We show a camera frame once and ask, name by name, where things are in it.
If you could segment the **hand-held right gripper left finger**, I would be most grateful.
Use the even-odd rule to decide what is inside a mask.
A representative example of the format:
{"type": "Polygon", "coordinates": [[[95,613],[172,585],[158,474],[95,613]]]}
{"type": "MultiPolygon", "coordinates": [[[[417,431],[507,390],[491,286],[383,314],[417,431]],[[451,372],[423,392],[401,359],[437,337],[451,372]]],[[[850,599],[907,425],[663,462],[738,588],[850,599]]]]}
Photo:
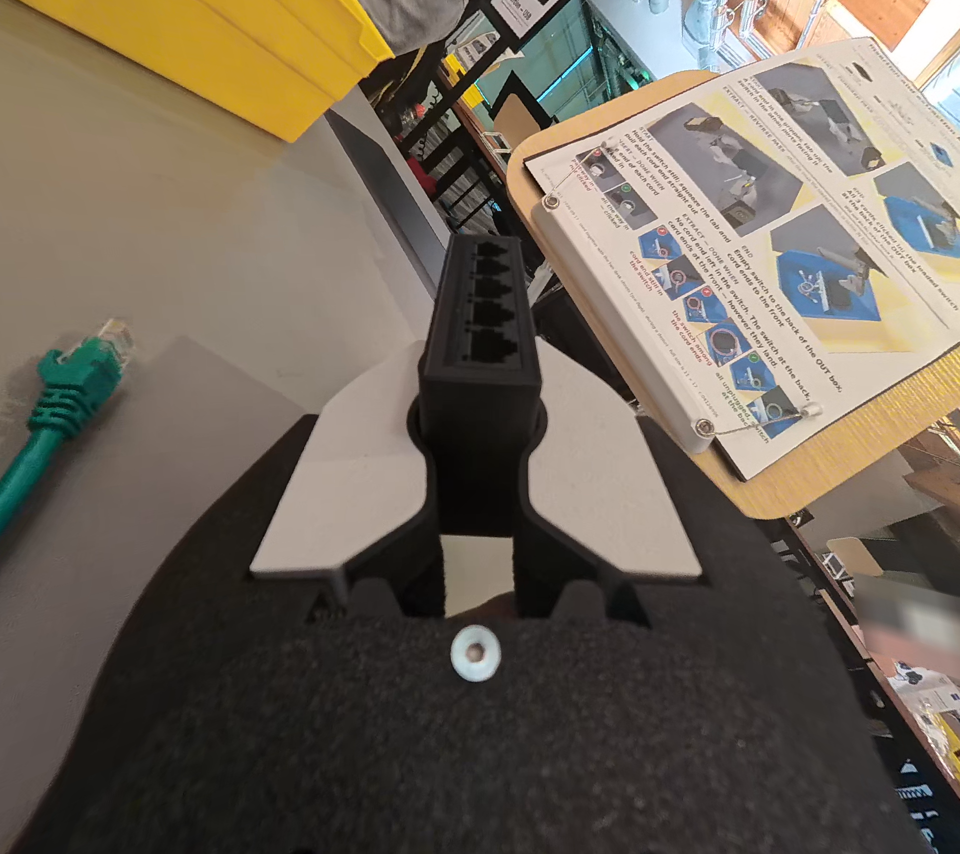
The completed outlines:
{"type": "Polygon", "coordinates": [[[249,566],[260,580],[320,581],[339,608],[381,579],[404,613],[445,611],[430,457],[409,429],[426,343],[368,369],[320,412],[249,566]]]}

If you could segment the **wooden back chair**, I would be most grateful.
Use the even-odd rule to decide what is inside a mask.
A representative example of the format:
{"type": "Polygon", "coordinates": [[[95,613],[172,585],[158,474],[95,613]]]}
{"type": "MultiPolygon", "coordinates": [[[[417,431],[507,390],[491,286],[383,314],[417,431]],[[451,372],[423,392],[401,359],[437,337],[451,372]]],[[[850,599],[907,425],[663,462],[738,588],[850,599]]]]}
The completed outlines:
{"type": "Polygon", "coordinates": [[[524,87],[502,90],[493,105],[491,117],[495,125],[493,131],[500,134],[511,149],[557,123],[556,117],[548,114],[524,87]]]}

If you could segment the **white sheet holder ledge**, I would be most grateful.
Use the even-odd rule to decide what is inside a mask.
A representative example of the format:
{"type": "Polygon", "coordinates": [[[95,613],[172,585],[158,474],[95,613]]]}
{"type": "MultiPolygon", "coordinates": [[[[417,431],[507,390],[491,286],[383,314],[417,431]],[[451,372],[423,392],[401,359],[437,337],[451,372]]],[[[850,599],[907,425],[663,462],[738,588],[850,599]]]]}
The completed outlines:
{"type": "Polygon", "coordinates": [[[718,440],[763,437],[747,405],[730,394],[695,336],[673,325],[674,311],[643,269],[624,254],[629,233],[614,229],[598,197],[573,203],[555,188],[531,210],[534,236],[642,409],[690,455],[718,440]]]}

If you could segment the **black network switch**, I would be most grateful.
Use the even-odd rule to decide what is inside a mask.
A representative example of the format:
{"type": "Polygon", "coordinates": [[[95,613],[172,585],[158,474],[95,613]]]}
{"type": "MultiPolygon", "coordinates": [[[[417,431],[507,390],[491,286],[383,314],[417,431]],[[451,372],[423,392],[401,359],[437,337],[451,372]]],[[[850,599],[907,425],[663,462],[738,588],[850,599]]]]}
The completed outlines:
{"type": "Polygon", "coordinates": [[[418,363],[418,434],[442,533],[512,537],[543,378],[521,242],[456,235],[418,363]]]}

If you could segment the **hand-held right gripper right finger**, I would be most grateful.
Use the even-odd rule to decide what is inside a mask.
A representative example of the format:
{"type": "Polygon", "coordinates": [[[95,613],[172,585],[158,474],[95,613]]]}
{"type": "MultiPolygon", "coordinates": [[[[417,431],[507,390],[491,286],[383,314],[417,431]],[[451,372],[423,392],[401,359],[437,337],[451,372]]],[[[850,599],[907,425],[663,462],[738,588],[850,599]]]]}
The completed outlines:
{"type": "Polygon", "coordinates": [[[699,584],[703,569],[635,411],[543,339],[534,439],[523,454],[513,580],[521,616],[550,616],[586,583],[606,616],[642,616],[642,584],[699,584]]]}

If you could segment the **wooden board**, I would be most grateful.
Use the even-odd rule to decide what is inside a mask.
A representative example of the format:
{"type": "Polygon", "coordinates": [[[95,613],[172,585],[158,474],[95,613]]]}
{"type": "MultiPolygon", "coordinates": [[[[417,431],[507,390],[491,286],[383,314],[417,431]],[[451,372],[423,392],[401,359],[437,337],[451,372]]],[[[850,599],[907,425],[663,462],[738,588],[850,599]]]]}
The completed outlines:
{"type": "MultiPolygon", "coordinates": [[[[552,152],[563,144],[594,135],[715,79],[718,75],[707,70],[680,71],[540,130],[512,150],[506,175],[513,207],[546,261],[643,411],[668,434],[672,434],[672,430],[667,427],[666,415],[646,379],[616,344],[609,324],[600,317],[592,296],[576,277],[570,256],[562,253],[559,243],[552,240],[541,225],[544,192],[525,163],[534,155],[552,152]]],[[[959,349],[955,347],[906,381],[806,440],[749,481],[739,481],[714,450],[690,458],[740,512],[753,519],[772,520],[811,505],[958,408],[958,403],[959,349]]]]}

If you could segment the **black sign stand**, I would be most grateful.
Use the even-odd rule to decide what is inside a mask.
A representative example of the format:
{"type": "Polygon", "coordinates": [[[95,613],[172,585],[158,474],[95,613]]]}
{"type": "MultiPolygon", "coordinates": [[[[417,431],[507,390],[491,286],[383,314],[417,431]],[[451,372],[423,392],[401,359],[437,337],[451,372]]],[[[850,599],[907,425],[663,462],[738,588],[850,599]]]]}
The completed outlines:
{"type": "Polygon", "coordinates": [[[511,150],[497,132],[483,127],[468,98],[449,105],[405,154],[452,232],[517,233],[518,216],[506,188],[511,150]]]}

